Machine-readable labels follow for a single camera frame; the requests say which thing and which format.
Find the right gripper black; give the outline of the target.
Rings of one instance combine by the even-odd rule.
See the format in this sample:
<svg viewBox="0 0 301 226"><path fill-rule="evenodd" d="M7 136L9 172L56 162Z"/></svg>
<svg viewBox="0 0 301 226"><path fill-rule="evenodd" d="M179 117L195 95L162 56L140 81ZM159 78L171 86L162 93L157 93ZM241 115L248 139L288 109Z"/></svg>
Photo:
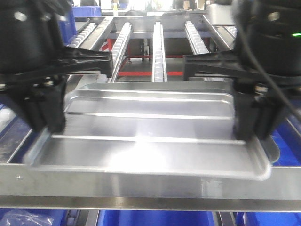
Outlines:
<svg viewBox="0 0 301 226"><path fill-rule="evenodd" d="M234 52L185 55L183 58L186 81L196 73L233 79L237 111L273 107L296 111L301 106L301 94L297 91L301 85L300 76L273 75L247 68Z"/></svg>

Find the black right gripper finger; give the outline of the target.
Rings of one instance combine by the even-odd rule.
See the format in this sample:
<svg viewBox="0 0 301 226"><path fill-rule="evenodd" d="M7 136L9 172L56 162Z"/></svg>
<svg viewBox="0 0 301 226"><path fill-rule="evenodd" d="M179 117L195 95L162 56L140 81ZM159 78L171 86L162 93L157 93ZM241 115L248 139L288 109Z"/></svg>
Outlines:
<svg viewBox="0 0 301 226"><path fill-rule="evenodd" d="M45 94L17 94L14 97L14 111L36 132L48 127L44 112Z"/></svg>
<svg viewBox="0 0 301 226"><path fill-rule="evenodd" d="M45 90L45 104L43 113L47 127L51 132L62 132L65 127L64 96L66 90L66 78L60 77L54 85Z"/></svg>

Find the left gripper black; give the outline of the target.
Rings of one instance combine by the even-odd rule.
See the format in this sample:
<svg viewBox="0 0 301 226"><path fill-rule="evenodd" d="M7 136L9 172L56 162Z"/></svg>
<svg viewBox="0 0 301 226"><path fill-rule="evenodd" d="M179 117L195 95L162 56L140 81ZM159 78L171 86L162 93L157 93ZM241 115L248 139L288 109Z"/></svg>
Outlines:
<svg viewBox="0 0 301 226"><path fill-rule="evenodd" d="M112 54L71 47L54 51L2 46L0 102L9 108L63 108L66 76L86 70L111 76Z"/></svg>

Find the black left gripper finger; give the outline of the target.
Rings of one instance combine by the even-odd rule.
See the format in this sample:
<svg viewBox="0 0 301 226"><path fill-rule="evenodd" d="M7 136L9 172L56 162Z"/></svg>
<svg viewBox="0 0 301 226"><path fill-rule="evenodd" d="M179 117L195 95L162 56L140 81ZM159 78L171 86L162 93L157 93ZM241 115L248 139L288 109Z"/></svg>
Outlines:
<svg viewBox="0 0 301 226"><path fill-rule="evenodd" d="M253 135L253 128L257 115L257 108L253 106L254 95L234 93L234 135L237 140L248 141Z"/></svg>
<svg viewBox="0 0 301 226"><path fill-rule="evenodd" d="M259 139L267 139L286 116L286 107L275 97L257 96L258 114L254 132Z"/></svg>

